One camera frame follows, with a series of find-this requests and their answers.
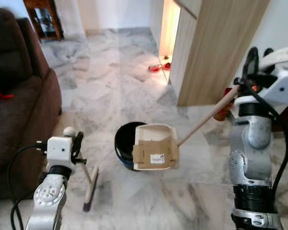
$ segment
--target wooden cabinet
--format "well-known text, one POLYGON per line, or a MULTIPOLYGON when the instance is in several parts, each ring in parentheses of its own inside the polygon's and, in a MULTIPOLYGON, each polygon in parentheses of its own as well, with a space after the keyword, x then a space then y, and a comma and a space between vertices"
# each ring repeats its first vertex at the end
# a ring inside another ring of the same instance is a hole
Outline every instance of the wooden cabinet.
POLYGON ((229 86, 269 0, 176 0, 170 81, 178 106, 215 104, 229 86))
POLYGON ((54 0, 24 0, 39 40, 63 38, 54 0))

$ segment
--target black bucket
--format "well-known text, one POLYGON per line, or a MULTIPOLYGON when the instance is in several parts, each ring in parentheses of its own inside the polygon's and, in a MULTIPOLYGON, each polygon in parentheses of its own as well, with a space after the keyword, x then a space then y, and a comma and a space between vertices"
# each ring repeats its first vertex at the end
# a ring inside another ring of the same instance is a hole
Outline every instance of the black bucket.
POLYGON ((125 167, 130 170, 133 170, 132 150, 135 141, 135 128, 141 125, 146 125, 146 123, 127 123, 121 126, 115 134, 114 148, 116 155, 125 167))

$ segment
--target cable connector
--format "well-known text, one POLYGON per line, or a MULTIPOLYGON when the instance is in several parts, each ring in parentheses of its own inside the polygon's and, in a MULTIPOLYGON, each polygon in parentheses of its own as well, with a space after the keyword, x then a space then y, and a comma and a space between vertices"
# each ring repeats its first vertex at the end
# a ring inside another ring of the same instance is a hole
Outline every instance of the cable connector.
POLYGON ((39 151, 47 151, 47 142, 42 140, 36 141, 36 149, 39 151))

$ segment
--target marble floor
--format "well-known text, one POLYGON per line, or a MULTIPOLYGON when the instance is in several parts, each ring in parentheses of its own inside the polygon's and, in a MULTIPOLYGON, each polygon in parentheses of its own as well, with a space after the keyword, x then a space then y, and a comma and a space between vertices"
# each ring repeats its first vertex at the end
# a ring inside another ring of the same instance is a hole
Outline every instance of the marble floor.
MULTIPOLYGON (((233 192, 227 167, 230 122, 209 120, 180 148, 180 167, 133 172, 114 152, 114 135, 131 121, 163 123, 182 138, 211 106, 179 108, 158 64, 148 29, 105 30, 87 41, 43 45, 63 96, 63 114, 54 131, 74 126, 84 132, 82 153, 90 171, 100 168, 90 212, 83 213, 87 188, 80 167, 69 180, 64 230, 233 230, 233 192)), ((284 155, 282 136, 271 149, 273 177, 284 155)), ((288 167, 277 192, 277 207, 288 230, 288 167)), ((9 201, 0 201, 0 230, 11 229, 9 201)), ((20 205, 24 222, 32 201, 20 205)))

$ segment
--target brown sofa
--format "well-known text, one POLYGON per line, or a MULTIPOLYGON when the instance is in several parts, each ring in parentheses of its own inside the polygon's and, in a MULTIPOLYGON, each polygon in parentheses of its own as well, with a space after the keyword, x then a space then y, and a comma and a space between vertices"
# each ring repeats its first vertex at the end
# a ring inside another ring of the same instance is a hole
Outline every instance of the brown sofa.
MULTIPOLYGON (((4 9, 0 9, 0 69, 5 93, 15 95, 0 99, 0 199, 4 199, 11 197, 7 166, 12 155, 20 147, 51 136, 60 113, 61 93, 28 19, 16 20, 4 9)), ((38 184, 43 159, 34 149, 16 159, 12 168, 16 197, 38 184)))

